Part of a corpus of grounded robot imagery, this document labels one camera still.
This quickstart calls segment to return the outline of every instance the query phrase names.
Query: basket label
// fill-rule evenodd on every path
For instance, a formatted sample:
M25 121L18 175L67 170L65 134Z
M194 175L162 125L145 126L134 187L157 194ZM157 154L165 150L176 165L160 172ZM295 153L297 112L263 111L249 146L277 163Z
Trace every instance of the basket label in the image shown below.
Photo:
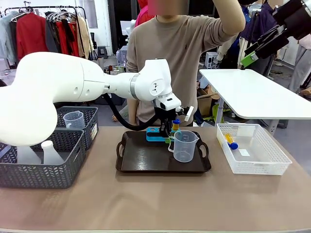
M97 123L93 126L92 132L91 132L91 138L92 140L94 140L96 134L97 134L98 130L97 130Z
M250 157L250 154L247 152L246 149L239 149L240 153L242 156L247 156L247 157Z

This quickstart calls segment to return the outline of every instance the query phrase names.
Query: measuring cup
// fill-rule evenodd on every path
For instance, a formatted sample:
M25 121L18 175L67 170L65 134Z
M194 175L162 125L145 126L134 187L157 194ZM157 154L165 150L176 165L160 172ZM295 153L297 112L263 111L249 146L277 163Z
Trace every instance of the measuring cup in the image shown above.
M170 149L170 144L169 151L174 153L174 158L181 163L192 161L199 137L191 131L181 130L171 138L174 139L174 150Z
M80 111L67 113L63 119L67 129L83 129L86 126L83 113Z

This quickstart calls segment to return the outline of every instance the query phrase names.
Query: dark gray plastic crate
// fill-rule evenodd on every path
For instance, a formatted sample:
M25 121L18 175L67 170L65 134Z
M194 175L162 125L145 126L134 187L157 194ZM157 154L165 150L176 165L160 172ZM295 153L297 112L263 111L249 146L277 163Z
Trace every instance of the dark gray plastic crate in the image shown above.
M17 164L17 148L9 150L0 159L0 187L8 188L69 188L72 186L86 158L84 131L56 129L47 139L65 162L59 166ZM31 147L43 160L41 145ZM7 150L0 143L0 154Z
M84 130L85 133L85 143L86 143L86 150L90 149L92 143L98 133L98 116L97 116L96 107L61 107L57 109L57 125L56 128L65 128L66 124L63 119L64 115L67 113L71 113L74 111L80 111L84 115L84 122L86 127Z

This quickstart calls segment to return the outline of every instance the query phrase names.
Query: plastic water bottle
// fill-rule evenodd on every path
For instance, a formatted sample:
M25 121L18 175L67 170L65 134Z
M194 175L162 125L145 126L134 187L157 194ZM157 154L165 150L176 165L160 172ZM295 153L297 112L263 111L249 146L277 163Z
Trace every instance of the plastic water bottle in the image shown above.
M18 164L41 164L41 159L30 147L17 147Z
M41 143L41 147L44 152L44 164L45 165L61 165L64 163L62 157L54 149L52 141L45 141Z

